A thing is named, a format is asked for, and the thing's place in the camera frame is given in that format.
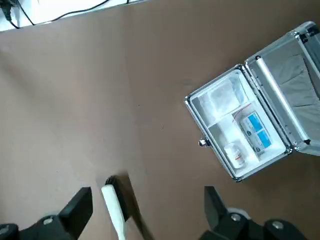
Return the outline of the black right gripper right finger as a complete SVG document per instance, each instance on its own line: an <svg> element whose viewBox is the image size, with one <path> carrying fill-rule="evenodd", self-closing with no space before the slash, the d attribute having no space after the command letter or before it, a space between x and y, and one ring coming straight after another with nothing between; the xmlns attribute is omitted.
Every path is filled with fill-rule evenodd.
<svg viewBox="0 0 320 240"><path fill-rule="evenodd" d="M209 230L201 240L305 240L305 235L292 223L270 219L259 225L238 208L227 208L214 186L204 187L204 212Z"/></svg>

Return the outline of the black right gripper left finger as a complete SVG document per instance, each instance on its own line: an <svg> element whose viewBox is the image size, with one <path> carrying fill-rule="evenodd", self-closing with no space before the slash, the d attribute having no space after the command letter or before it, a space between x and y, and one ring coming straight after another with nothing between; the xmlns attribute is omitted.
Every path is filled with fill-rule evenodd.
<svg viewBox="0 0 320 240"><path fill-rule="evenodd" d="M82 187L56 215L47 215L20 230L15 223L0 225L2 240L77 240L93 214L90 187Z"/></svg>

